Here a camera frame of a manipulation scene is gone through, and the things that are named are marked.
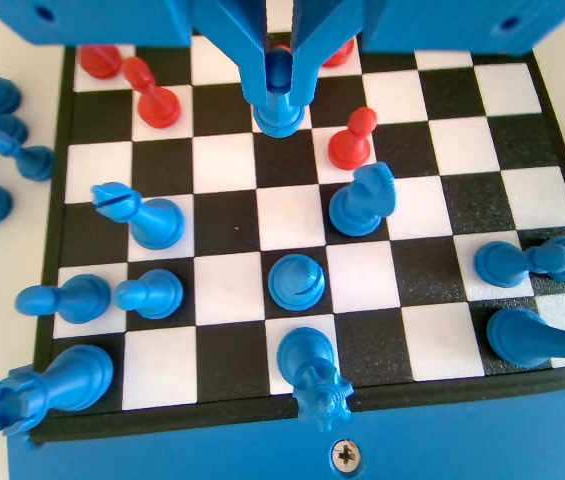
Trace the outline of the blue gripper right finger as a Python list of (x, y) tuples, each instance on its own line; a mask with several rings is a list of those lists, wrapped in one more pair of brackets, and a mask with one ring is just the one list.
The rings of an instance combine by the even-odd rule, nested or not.
[(565, 1), (296, 1), (291, 103), (313, 101), (318, 71), (357, 34), (375, 53), (523, 54), (565, 21)]

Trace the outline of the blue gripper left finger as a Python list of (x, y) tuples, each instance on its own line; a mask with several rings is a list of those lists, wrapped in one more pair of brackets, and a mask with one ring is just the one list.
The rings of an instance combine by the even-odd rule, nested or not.
[(188, 47), (198, 32), (238, 67), (246, 101), (266, 102), (264, 1), (0, 0), (0, 20), (35, 45)]

